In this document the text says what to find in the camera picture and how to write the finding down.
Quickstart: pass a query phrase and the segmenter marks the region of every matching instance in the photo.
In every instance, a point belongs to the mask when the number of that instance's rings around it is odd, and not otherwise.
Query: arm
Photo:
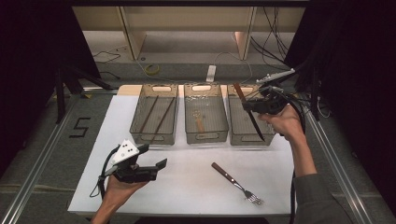
[[[259,119],[271,123],[290,142],[296,177],[317,173],[299,117],[291,105],[286,105],[277,115],[261,114]]]
[[[296,178],[296,223],[351,223],[347,213],[318,175],[297,112],[291,105],[277,115],[259,115],[290,142]]]
[[[126,203],[126,201],[140,188],[147,185],[142,183],[122,183],[114,175],[111,175],[107,182],[105,197],[98,211],[93,216],[91,223],[107,223],[116,211]]]

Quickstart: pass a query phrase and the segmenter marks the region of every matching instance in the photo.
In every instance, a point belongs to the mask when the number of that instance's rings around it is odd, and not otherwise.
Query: metal fork
[[[234,186],[244,191],[245,196],[251,203],[255,203],[257,205],[264,204],[264,201],[262,199],[254,195],[252,192],[242,188],[242,186],[238,182],[236,182],[236,180],[233,179],[232,176],[225,172],[217,163],[213,162],[212,167],[215,168],[219,173],[221,173],[226,179],[228,179]]]

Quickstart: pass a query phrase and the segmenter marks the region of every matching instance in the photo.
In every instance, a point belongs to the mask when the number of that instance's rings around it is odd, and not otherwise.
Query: transparent container
[[[240,85],[242,93],[247,97],[260,97],[256,94],[260,85]],[[262,136],[262,141],[257,134],[253,123],[250,120],[248,112],[242,107],[241,100],[233,85],[227,85],[228,111],[230,115],[230,143],[232,146],[269,146],[276,134],[272,125],[258,119],[258,113],[252,112]]]
[[[225,142],[229,131],[220,84],[184,85],[188,144]]]
[[[145,84],[130,133],[137,144],[173,145],[178,110],[178,85]]]

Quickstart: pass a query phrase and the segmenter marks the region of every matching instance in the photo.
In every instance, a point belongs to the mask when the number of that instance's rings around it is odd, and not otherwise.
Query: gray sleeve
[[[327,190],[320,175],[294,178],[297,197],[296,224],[351,223],[343,207]]]

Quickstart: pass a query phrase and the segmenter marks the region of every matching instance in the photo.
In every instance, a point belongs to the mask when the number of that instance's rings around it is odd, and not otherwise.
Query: white surface
[[[92,215],[98,209],[101,197],[90,198],[90,193],[109,152],[125,138],[133,141],[129,129],[137,99],[113,97],[69,212]],[[225,143],[188,145],[184,102],[183,98],[178,100],[175,144],[150,146],[137,160],[140,166],[152,166],[167,158],[167,166],[158,173],[156,181],[137,191],[118,212],[213,217],[289,214],[293,170],[289,143],[277,134],[269,147],[232,147],[229,138]],[[244,188],[264,199],[265,204],[258,206],[246,200],[240,189],[211,167],[214,161]]]

